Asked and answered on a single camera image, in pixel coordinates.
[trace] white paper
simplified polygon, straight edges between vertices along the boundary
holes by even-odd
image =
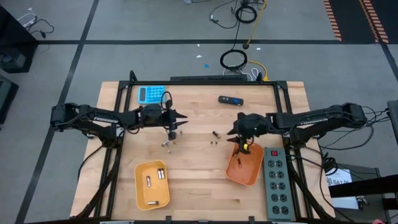
[[[348,169],[338,169],[337,172],[333,175],[326,176],[326,181],[328,182],[329,186],[333,186],[351,183],[353,180],[351,179],[351,174]],[[358,203],[355,197],[332,198],[331,202],[336,208],[358,209]]]

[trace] yellow cable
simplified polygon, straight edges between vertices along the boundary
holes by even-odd
[[[260,19],[261,19],[262,12],[263,12],[264,9],[267,7],[267,2],[268,2],[268,0],[264,0],[264,3],[262,4],[261,11],[260,11],[260,13],[259,13],[259,16],[257,16],[256,22],[254,23],[253,31],[251,32],[250,38],[249,38],[249,40],[246,42],[246,45],[249,45],[249,44],[250,44],[250,41],[251,41],[251,39],[253,38],[254,33],[256,32],[257,25],[258,25],[258,23],[259,23],[259,21],[260,21]]]
[[[260,65],[262,67],[262,69],[264,69],[264,78],[262,79],[262,81],[269,81],[267,68],[265,66],[263,66],[263,64],[261,64],[260,62],[252,61],[252,60],[249,60],[249,63]]]

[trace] orange tray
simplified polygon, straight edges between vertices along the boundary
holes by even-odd
[[[264,149],[256,143],[250,146],[250,154],[240,152],[237,156],[235,152],[238,150],[238,144],[235,144],[231,158],[229,159],[226,175],[229,179],[246,186],[252,186],[256,183],[257,176],[264,157]]]
[[[157,169],[164,170],[164,179],[159,179]],[[137,206],[141,210],[150,210],[166,206],[170,201],[169,184],[167,183],[166,164],[156,160],[138,164],[134,169],[136,178]],[[150,177],[150,187],[147,186],[147,176]],[[158,205],[148,205],[148,202],[158,201]]]

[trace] power strip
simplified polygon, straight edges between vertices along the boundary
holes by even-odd
[[[262,163],[268,220],[293,220],[293,203],[285,149],[264,148]]]

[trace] black floor stripe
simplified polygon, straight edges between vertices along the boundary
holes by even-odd
[[[398,66],[396,64],[396,60],[392,56],[387,44],[381,44],[381,48],[383,49],[383,52],[386,55],[388,64],[390,65],[391,70],[392,70],[393,74],[396,76],[396,79],[398,81]]]
[[[238,44],[244,44],[248,40],[239,39]],[[202,40],[40,40],[39,44],[50,45],[173,45],[173,44],[234,44],[233,39],[202,39]],[[252,40],[251,44],[314,44],[314,45],[330,45],[330,44],[371,44],[368,41],[338,41],[338,40]]]
[[[93,5],[91,7],[90,13],[88,14],[86,25],[85,25],[85,28],[83,30],[80,40],[86,40],[86,38],[87,38],[88,31],[90,29],[90,25],[93,22],[94,14],[95,14],[96,8],[98,6],[98,1],[99,0],[94,0],[94,2],[93,2]],[[65,80],[64,86],[62,88],[62,92],[61,92],[60,98],[58,100],[58,103],[64,103],[67,98],[70,84],[72,83],[72,79],[75,74],[75,70],[76,70],[77,64],[79,62],[81,52],[83,50],[83,46],[84,46],[83,41],[80,41],[80,43],[76,49],[75,56],[72,60],[72,64],[70,65],[68,76],[67,76],[67,79]],[[49,149],[50,149],[53,137],[54,137],[54,131],[52,130],[51,127],[49,127],[49,130],[47,131],[47,135],[44,139],[42,150],[41,150],[39,158],[37,160],[32,177],[30,178],[30,182],[29,182],[28,188],[26,190],[24,199],[22,201],[22,205],[19,208],[18,216],[17,216],[16,222],[15,222],[16,224],[21,224],[25,221],[27,212],[29,211],[30,203],[32,202],[33,195],[36,191],[37,184],[39,183],[40,175],[43,171],[45,160],[47,158],[47,154],[49,153]]]

